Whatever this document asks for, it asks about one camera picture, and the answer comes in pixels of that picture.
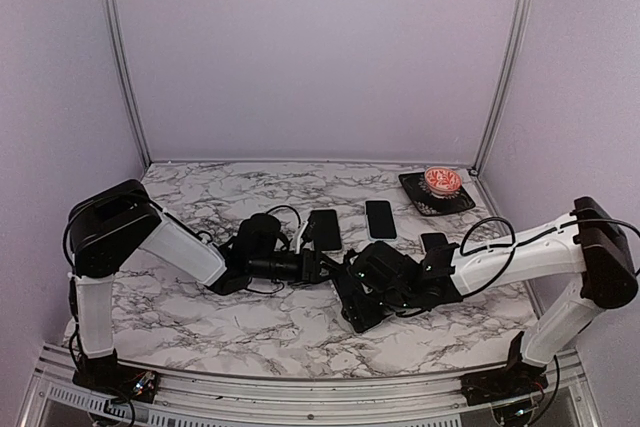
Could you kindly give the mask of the black smartphone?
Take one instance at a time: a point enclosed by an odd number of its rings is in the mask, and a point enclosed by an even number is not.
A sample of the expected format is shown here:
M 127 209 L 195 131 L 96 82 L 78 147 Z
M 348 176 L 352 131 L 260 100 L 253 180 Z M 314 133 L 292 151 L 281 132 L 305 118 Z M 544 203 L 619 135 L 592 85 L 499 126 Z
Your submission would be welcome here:
M 420 242 L 424 254 L 427 254 L 433 248 L 446 246 L 448 244 L 446 235 L 441 232 L 423 233 L 420 235 Z
M 323 252 L 342 250 L 342 238 L 335 209 L 319 209 L 310 213 L 310 238 L 314 249 Z

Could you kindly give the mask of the pink smartphone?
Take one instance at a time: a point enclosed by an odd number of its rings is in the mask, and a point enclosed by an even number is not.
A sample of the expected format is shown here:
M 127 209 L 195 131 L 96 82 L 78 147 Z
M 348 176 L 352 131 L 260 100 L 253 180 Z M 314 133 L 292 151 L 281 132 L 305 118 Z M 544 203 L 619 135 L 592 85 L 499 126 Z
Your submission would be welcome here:
M 397 230 L 391 204 L 387 200 L 367 200 L 365 216 L 368 233 L 374 240 L 395 240 Z

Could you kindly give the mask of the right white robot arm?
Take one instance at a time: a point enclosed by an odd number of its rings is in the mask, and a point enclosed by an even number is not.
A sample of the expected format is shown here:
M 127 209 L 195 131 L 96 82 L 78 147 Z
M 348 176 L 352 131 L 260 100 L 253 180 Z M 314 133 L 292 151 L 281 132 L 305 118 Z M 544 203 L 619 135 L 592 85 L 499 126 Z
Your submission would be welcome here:
M 421 261 L 376 241 L 347 255 L 333 283 L 343 317 L 363 333 L 391 314 L 408 318 L 493 287 L 569 275 L 564 292 L 516 336 L 511 360 L 496 372 L 496 387 L 515 395 L 533 380 L 534 368 L 549 364 L 598 315 L 636 298 L 639 273 L 626 236 L 631 228 L 593 198 L 580 197 L 552 222 L 491 241 L 450 243 L 431 234 Z

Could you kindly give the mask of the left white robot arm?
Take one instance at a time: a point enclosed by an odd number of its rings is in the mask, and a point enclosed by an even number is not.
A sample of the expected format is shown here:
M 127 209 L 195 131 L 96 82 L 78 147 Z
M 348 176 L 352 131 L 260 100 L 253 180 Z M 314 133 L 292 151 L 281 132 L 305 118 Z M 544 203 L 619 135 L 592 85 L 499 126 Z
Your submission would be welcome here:
M 113 360 L 112 292 L 116 274 L 134 253 L 156 257 L 219 296 L 244 290 L 255 279 L 321 284 L 340 267 L 322 251 L 293 245 L 271 213 L 243 220 L 221 245 L 207 243 L 133 179 L 74 206 L 62 249 L 71 267 L 72 339 L 89 360 L 89 378 L 106 392 L 119 391 L 127 379 Z

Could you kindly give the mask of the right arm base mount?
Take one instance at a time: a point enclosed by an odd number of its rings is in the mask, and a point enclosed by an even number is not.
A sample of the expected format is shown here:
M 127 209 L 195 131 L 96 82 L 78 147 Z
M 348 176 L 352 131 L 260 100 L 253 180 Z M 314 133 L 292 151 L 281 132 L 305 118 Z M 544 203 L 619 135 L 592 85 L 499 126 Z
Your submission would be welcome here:
M 548 387 L 545 367 L 528 364 L 521 353 L 524 332 L 511 341 L 504 366 L 468 373 L 460 378 L 461 393 L 469 406 L 542 392 Z

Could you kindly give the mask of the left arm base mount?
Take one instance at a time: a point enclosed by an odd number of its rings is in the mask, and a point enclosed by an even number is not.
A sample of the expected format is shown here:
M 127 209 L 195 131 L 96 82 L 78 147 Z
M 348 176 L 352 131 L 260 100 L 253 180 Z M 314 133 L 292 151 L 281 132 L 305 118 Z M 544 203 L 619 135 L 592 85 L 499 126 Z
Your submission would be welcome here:
M 116 352 L 88 358 L 81 356 L 72 382 L 82 388 L 151 404 L 156 396 L 159 374 L 154 370 L 121 364 Z

